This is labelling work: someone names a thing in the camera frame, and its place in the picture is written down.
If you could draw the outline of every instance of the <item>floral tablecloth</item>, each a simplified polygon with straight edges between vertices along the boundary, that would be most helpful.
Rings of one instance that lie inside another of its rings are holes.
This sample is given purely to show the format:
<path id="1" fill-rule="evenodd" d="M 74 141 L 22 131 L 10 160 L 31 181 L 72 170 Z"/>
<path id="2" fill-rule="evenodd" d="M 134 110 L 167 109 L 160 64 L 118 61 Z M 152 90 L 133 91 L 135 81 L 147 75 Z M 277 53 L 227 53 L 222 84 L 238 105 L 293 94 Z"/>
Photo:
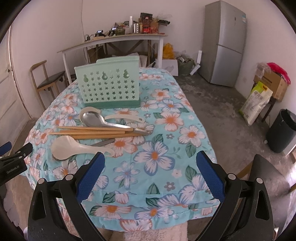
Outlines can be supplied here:
<path id="1" fill-rule="evenodd" d="M 190 219 L 212 216 L 219 205 L 211 195 L 197 166 L 196 153 L 204 150 L 213 162 L 214 151 L 206 131 L 176 80 L 165 70 L 140 69 L 141 107 L 102 109 L 103 116 L 114 113 L 138 115 L 145 123 L 111 120 L 149 131 L 149 136 L 117 138 L 107 145 L 115 151 L 106 157 L 103 172 L 90 196 L 82 202 L 98 228 L 142 231 L 178 225 Z M 93 154 L 80 154 L 66 161 L 52 158 L 51 145 L 57 126 L 81 125 L 84 108 L 76 82 L 68 86 L 48 107 L 30 131 L 26 143 L 33 152 L 24 172 L 31 187 L 39 178 L 60 180 L 89 163 Z M 81 140 L 91 145 L 100 140 Z M 70 220 L 59 200 L 62 215 Z"/>

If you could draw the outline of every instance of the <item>blue gripper pad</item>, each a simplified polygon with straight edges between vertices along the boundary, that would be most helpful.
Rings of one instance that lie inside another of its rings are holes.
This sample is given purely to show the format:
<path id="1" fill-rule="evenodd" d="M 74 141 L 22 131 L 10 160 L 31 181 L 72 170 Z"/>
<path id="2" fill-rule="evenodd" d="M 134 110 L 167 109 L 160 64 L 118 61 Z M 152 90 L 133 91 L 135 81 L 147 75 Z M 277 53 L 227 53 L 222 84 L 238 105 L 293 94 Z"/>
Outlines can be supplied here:
<path id="1" fill-rule="evenodd" d="M 9 152 L 11 148 L 11 142 L 7 142 L 3 146 L 0 146 L 0 156 L 3 156 L 6 152 Z"/>
<path id="2" fill-rule="evenodd" d="M 105 156 L 100 153 L 89 167 L 77 185 L 76 199 L 79 203 L 87 199 L 105 167 Z"/>
<path id="3" fill-rule="evenodd" d="M 200 173 L 202 174 L 213 197 L 222 203 L 225 198 L 224 183 L 209 162 L 212 163 L 204 151 L 200 151 L 196 154 L 196 165 Z"/>

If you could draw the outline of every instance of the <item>trash can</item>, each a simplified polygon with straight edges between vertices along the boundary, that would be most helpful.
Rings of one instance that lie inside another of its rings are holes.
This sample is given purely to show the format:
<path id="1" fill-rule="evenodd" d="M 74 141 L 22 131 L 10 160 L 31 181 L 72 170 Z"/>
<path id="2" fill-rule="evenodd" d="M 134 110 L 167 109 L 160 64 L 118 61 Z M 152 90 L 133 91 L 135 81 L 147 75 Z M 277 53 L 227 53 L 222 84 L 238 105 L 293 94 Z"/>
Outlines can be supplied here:
<path id="1" fill-rule="evenodd" d="M 281 109 L 266 134 L 267 144 L 275 153 L 282 152 L 296 135 L 296 115 Z"/>

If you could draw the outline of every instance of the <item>chopsticks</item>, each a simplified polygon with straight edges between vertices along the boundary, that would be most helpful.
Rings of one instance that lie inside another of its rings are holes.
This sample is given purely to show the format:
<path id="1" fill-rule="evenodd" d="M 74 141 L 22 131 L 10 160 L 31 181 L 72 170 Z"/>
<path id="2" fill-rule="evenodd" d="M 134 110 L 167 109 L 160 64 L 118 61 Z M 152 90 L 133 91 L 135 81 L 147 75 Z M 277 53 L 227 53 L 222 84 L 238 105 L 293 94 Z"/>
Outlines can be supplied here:
<path id="1" fill-rule="evenodd" d="M 115 134 L 115 135 L 70 135 L 75 140 L 89 140 L 89 139 L 107 139 L 107 138 L 122 138 L 122 137 L 138 137 L 143 136 L 139 133 Z"/>
<path id="2" fill-rule="evenodd" d="M 82 126 L 58 126 L 60 132 L 50 132 L 49 135 L 69 135 L 75 140 L 88 139 L 105 139 L 105 138 L 122 138 L 136 137 L 144 134 L 133 132 L 134 128 L 118 127 L 82 127 Z"/>
<path id="3" fill-rule="evenodd" d="M 84 127 L 84 126 L 58 126 L 60 129 L 84 130 L 84 131 L 133 131 L 133 128 L 118 128 L 118 127 Z"/>

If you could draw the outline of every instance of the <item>silver refrigerator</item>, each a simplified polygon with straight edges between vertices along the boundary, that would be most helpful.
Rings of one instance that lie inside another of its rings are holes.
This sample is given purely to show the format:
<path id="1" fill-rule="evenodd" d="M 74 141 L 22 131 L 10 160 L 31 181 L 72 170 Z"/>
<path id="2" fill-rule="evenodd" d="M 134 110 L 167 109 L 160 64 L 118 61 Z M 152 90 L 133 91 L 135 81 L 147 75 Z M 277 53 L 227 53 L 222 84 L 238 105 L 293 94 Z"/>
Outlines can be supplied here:
<path id="1" fill-rule="evenodd" d="M 205 6 L 200 75 L 208 82 L 233 87 L 242 62 L 246 14 L 218 1 Z"/>

